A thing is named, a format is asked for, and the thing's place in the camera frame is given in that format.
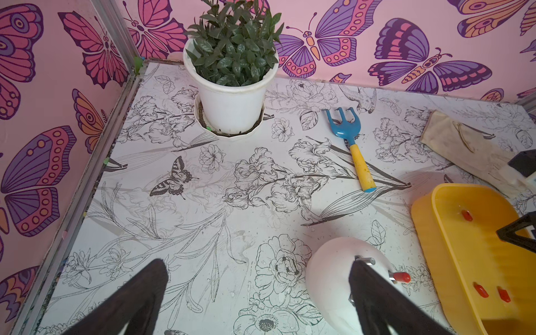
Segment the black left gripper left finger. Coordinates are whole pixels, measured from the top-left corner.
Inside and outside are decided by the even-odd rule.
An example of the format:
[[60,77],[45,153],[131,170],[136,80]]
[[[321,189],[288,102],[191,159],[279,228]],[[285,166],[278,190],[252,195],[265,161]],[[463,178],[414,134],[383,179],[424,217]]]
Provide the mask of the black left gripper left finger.
[[155,259],[65,334],[153,334],[168,283]]

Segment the red screw protection sleeve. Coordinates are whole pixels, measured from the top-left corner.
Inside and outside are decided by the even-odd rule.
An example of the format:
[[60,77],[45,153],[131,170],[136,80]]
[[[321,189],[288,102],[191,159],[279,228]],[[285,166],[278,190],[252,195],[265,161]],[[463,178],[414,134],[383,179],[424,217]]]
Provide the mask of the red screw protection sleeve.
[[389,272],[389,279],[393,283],[410,283],[411,276],[407,272]]

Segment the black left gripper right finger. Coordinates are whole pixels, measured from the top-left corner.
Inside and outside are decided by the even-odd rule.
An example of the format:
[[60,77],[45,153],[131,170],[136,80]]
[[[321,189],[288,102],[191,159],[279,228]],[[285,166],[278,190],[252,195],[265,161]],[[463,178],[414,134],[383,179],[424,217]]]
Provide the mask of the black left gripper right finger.
[[449,334],[362,259],[353,262],[349,284],[363,334]]

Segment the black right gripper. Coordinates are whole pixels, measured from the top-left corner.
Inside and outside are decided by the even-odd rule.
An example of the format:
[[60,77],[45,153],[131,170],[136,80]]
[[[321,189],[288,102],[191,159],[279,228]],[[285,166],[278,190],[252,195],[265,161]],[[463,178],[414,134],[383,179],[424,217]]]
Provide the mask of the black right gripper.
[[[515,169],[525,178],[529,178],[536,171],[536,149],[519,152],[508,162],[508,166]],[[529,212],[516,221],[496,231],[501,241],[513,244],[535,253],[535,239],[521,236],[518,232],[535,224],[535,212]]]

